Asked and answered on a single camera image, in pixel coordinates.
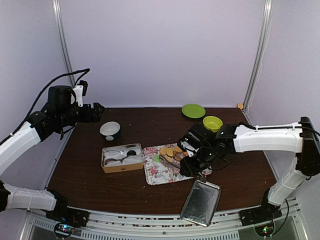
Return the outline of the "metal tongs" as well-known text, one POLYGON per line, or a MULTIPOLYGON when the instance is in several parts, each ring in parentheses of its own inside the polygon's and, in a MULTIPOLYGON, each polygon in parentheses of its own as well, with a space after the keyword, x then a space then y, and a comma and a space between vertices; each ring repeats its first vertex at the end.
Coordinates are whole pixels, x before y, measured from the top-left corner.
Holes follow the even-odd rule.
MULTIPOLYGON (((159 159, 163 165, 174 168, 175 170, 178 170, 180 172, 180 166, 169 161, 166 156, 160 154, 159 159)), ((196 175, 192 175, 192 177, 196 180, 203 182, 203 183, 205 183, 207 181, 207 177, 205 175, 203 175, 202 173, 201 174, 197 173, 196 175)))

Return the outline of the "floral rectangular tray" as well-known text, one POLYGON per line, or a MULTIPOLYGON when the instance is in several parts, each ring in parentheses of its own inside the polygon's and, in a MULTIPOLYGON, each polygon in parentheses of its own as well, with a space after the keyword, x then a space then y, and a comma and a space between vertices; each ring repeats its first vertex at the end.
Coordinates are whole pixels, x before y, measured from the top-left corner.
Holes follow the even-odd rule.
MULTIPOLYGON (((160 155, 161 148, 172 148, 177 146, 176 143, 172 144, 165 144, 165 145, 158 145, 158 146, 151 146, 145 147, 142 150, 142 155, 144 157, 144 173, 146 182, 151 185, 162 185, 162 184, 169 184, 175 183, 180 181, 185 181, 192 179, 192 177, 183 176, 180 172, 170 166, 163 165, 162 162, 154 162, 153 157, 156 154, 160 155)), ((164 155, 170 162, 180 166, 179 161, 175 161, 173 157, 169 157, 164 155)))

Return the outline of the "beige cookie tin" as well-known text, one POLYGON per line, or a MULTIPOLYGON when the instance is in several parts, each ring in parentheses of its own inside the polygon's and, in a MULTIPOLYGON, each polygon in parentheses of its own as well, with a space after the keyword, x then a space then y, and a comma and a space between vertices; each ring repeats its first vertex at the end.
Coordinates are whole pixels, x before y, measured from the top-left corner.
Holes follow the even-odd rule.
POLYGON ((106 174, 142 169, 144 167, 144 157, 141 144, 103 148, 101 151, 101 167, 106 174), (129 150, 136 151, 136 156, 127 157, 129 150))

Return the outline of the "black sandwich cookie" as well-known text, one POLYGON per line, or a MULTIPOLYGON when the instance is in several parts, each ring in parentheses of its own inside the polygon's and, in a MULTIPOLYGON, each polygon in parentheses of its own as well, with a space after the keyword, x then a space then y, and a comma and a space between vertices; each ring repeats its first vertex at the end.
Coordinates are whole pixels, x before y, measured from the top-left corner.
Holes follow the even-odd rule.
POLYGON ((137 152, 135 150, 129 150, 126 154, 127 157, 136 156, 137 152))

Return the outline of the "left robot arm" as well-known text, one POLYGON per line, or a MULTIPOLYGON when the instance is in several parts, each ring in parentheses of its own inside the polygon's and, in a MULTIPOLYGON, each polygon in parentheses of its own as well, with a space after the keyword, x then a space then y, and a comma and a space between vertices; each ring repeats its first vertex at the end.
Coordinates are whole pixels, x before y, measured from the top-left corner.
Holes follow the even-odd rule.
MULTIPOLYGON (((77 123, 97 123, 105 108, 98 102, 84 104, 83 97, 87 83, 71 87, 52 86, 48 90, 45 106, 29 114, 17 132, 12 133, 0 145, 0 172, 4 173, 22 154, 43 142, 53 133, 63 137, 65 127, 75 127, 77 123)), ((35 190, 0 183, 0 210, 39 209, 53 213, 61 222, 72 218, 68 201, 55 190, 35 190)))

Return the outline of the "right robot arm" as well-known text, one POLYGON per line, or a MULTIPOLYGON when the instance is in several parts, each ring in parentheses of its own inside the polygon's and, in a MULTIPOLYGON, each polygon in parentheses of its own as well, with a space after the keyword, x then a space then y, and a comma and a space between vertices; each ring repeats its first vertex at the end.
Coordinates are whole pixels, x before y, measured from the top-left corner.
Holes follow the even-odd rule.
POLYGON ((275 185, 263 197, 256 210, 259 220, 268 220, 308 177, 320 173, 320 141, 311 120, 284 125, 252 126, 243 122, 226 124, 216 132, 202 123, 195 123, 178 140, 178 147, 187 152, 180 161, 180 174, 200 176, 214 160, 225 155, 252 151, 284 151, 295 153, 295 159, 275 185))

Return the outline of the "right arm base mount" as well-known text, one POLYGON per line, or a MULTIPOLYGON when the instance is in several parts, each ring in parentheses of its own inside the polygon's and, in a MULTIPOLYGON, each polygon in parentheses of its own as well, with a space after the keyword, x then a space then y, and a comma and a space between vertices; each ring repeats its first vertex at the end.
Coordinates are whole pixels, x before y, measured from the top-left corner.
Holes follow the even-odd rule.
POLYGON ((260 206, 241 210, 238 214, 243 227, 273 221, 283 215, 279 205, 268 202, 267 194, 263 196, 260 206))

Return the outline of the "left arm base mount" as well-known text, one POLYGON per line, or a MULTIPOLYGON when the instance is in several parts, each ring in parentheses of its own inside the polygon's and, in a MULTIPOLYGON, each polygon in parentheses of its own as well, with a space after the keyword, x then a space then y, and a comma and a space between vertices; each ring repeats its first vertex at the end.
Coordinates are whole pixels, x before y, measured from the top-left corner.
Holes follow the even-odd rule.
POLYGON ((46 218, 69 224, 76 228, 87 226, 90 215, 88 211, 69 207, 68 200, 56 190, 48 189, 47 191, 53 194, 56 204, 52 211, 43 210, 46 218))

